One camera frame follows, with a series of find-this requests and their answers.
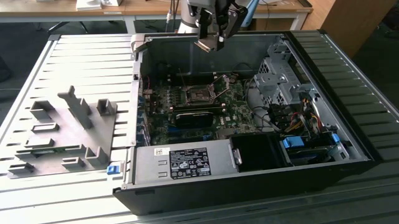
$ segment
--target warning label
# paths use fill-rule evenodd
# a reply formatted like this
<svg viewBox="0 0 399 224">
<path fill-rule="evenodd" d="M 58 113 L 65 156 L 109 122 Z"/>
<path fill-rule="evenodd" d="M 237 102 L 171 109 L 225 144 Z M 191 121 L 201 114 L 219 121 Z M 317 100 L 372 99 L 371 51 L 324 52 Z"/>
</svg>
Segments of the warning label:
<svg viewBox="0 0 399 224">
<path fill-rule="evenodd" d="M 169 151 L 169 159 L 172 179 L 211 175 L 207 148 Z"/>
</svg>

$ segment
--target ribbed metal surface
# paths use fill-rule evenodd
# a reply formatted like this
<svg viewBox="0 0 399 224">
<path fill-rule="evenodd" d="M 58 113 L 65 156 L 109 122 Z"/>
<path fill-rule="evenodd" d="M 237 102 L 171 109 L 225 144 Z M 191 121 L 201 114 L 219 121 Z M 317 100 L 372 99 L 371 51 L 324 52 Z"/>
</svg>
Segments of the ribbed metal surface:
<svg viewBox="0 0 399 224">
<path fill-rule="evenodd" d="M 396 114 L 383 104 L 379 93 L 372 91 L 363 74 L 356 72 L 351 62 L 345 60 L 329 45 L 329 39 L 315 31 L 292 32 L 301 44 L 316 43 L 317 47 L 307 48 L 305 52 L 324 75 L 329 85 L 337 93 L 343 104 L 357 121 L 364 133 L 369 137 L 384 137 L 399 134 L 399 123 Z M 383 144 L 379 139 L 371 139 L 385 160 L 399 158 L 399 142 Z"/>
<path fill-rule="evenodd" d="M 117 102 L 111 161 L 125 159 L 133 70 L 129 41 L 129 35 L 109 35 L 61 36 L 58 41 L 48 42 L 37 70 L 29 76 L 32 81 L 25 84 L 26 94 L 14 103 L 18 104 L 17 112 L 9 120 L 5 134 L 0 135 L 2 223 L 48 223 L 128 212 L 112 197 L 112 188 L 121 185 L 121 176 L 109 177 L 104 170 L 16 180 L 8 179 L 5 174 L 9 164 L 17 162 L 13 158 L 21 147 L 17 143 L 26 139 L 36 121 L 29 106 L 33 101 L 56 96 L 57 88 L 67 85 L 75 86 L 76 96 L 83 97 L 87 103 L 95 103 L 100 98 Z"/>
<path fill-rule="evenodd" d="M 312 49 L 315 54 L 317 50 L 321 54 L 336 54 L 329 45 L 325 45 L 325 41 L 320 41 L 320 39 L 315 38 L 315 34 L 312 35 L 313 39 L 309 39 L 303 44 L 308 46 L 307 49 Z M 22 97 L 24 93 L 21 93 L 18 97 L 21 104 L 18 105 L 18 102 L 14 104 L 14 109 L 18 112 L 13 118 L 12 111 L 12 114 L 8 116 L 8 119 L 12 120 L 12 125 L 9 125 L 9 128 L 5 128 L 8 125 L 1 126 L 1 130 L 6 129 L 6 134 L 1 140 L 0 173 L 4 173 L 8 163 L 13 162 L 13 160 L 6 160 L 6 158 L 13 158 L 13 152 L 17 149 L 17 146 L 5 146 L 5 144 L 12 143 L 13 139 L 24 136 L 21 131 L 25 130 L 25 126 L 30 122 L 26 107 L 33 99 L 29 98 L 40 98 L 50 92 L 48 87 L 50 82 L 46 81 L 50 79 L 69 83 L 73 83 L 73 80 L 76 80 L 80 83 L 76 87 L 79 96 L 89 98 L 89 96 L 96 95 L 96 98 L 101 96 L 119 102 L 111 160 L 117 161 L 124 158 L 125 129 L 129 119 L 127 113 L 129 108 L 128 78 L 131 78 L 132 66 L 117 67 L 108 63 L 112 67 L 97 69 L 104 67 L 101 65 L 103 60 L 115 62 L 119 65 L 124 63 L 124 61 L 120 61 L 125 58 L 124 56 L 112 57 L 112 55 L 129 54 L 129 47 L 109 47 L 115 46 L 112 37 L 116 38 L 115 42 L 128 46 L 129 36 L 127 35 L 62 36 L 61 41 L 64 43 L 49 42 L 48 53 L 44 53 L 44 62 L 41 59 L 37 61 L 36 67 L 38 70 L 36 72 L 33 68 L 30 74 L 33 81 L 28 94 Z M 84 49 L 85 44 L 93 47 L 93 43 L 97 49 Z M 81 44 L 80 49 L 68 49 L 69 44 L 73 46 Z M 58 60 L 56 57 L 68 58 L 65 58 L 67 60 Z M 325 61 L 319 59 L 317 62 L 320 66 L 323 63 L 333 63 L 336 65 L 339 62 L 344 65 L 344 60 L 336 56 L 328 56 Z M 69 66 L 62 66 L 60 65 L 61 63 L 68 63 Z M 356 79 L 359 75 L 355 72 L 327 72 L 324 75 L 325 77 L 329 76 L 328 80 L 331 82 L 340 77 L 344 79 L 341 83 L 345 83 L 349 80 L 345 80 L 345 75 L 361 82 L 361 80 Z M 34 85 L 41 85 L 44 88 L 33 89 Z M 360 86 L 355 85 L 352 87 L 355 88 L 351 88 L 351 86 L 348 88 L 339 87 L 335 88 L 335 91 L 341 97 L 372 96 L 365 84 L 360 83 Z M 369 103 L 369 99 L 372 98 L 367 98 L 367 102 L 361 105 L 347 106 L 359 124 L 363 127 L 395 124 L 392 122 L 395 118 L 387 113 L 385 106 L 377 103 L 377 101 Z M 399 133 L 371 136 L 371 141 L 376 144 L 380 153 L 388 161 L 364 174 L 343 179 L 324 191 L 145 217 L 132 215 L 123 204 L 113 198 L 112 188 L 121 186 L 121 177 L 117 175 L 107 176 L 104 171 L 13 180 L 0 176 L 1 223 L 239 223 L 240 220 L 249 218 L 256 218 L 260 220 L 260 223 L 307 224 L 352 223 L 355 221 L 357 223 L 395 223 L 397 222 L 399 211 L 399 161 L 396 160 L 397 153 L 395 151 L 397 139 Z"/>
</svg>

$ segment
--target blue tab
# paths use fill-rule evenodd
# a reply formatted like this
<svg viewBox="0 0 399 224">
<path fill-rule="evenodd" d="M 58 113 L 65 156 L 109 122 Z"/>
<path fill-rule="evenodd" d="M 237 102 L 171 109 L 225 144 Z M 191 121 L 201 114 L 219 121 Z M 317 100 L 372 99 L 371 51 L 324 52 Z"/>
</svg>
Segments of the blue tab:
<svg viewBox="0 0 399 224">
<path fill-rule="evenodd" d="M 107 167 L 107 174 L 108 175 L 119 174 L 119 173 L 120 173 L 119 166 L 108 166 Z"/>
<path fill-rule="evenodd" d="M 285 147 L 285 148 L 289 148 L 289 147 L 300 147 L 300 146 L 304 146 L 304 141 L 301 141 L 300 136 L 287 137 L 287 138 L 283 140 L 283 144 L 284 144 L 284 147 Z"/>
<path fill-rule="evenodd" d="M 340 141 L 337 134 L 332 134 L 332 139 L 333 139 L 335 142 Z"/>
<path fill-rule="evenodd" d="M 285 148 L 289 148 L 289 142 L 287 141 L 287 139 L 283 140 L 283 144 Z"/>
</svg>

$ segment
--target blue connector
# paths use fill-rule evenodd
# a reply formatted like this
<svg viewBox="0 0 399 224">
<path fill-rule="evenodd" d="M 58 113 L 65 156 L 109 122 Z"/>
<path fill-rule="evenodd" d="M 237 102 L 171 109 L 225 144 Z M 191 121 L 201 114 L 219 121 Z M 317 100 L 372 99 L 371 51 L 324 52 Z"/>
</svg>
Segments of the blue connector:
<svg viewBox="0 0 399 224">
<path fill-rule="evenodd" d="M 107 167 L 107 174 L 120 174 L 120 166 L 108 166 Z"/>
<path fill-rule="evenodd" d="M 299 136 L 287 137 L 283 140 L 283 145 L 285 148 L 301 147 L 301 146 L 304 146 L 304 141 L 301 141 L 301 138 Z"/>
<path fill-rule="evenodd" d="M 335 142 L 340 141 L 340 138 L 339 138 L 337 134 L 332 134 L 332 139 L 333 139 Z"/>
<path fill-rule="evenodd" d="M 207 135 L 204 135 L 201 138 L 203 138 L 203 141 L 207 141 L 207 140 L 208 140 L 208 138 L 211 138 L 211 135 L 209 135 L 209 134 L 207 134 Z"/>
</svg>

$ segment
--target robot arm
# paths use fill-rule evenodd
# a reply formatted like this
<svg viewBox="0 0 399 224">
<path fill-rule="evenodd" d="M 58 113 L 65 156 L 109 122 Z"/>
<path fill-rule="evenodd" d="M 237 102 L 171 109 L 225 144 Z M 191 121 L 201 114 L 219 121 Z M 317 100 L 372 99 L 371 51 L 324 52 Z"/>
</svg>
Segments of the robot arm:
<svg viewBox="0 0 399 224">
<path fill-rule="evenodd" d="M 187 0 L 188 11 L 196 17 L 199 41 L 196 45 L 205 50 L 217 51 L 224 47 L 224 39 L 236 34 L 248 10 L 235 0 Z M 208 26 L 215 34 L 208 35 Z"/>
</svg>

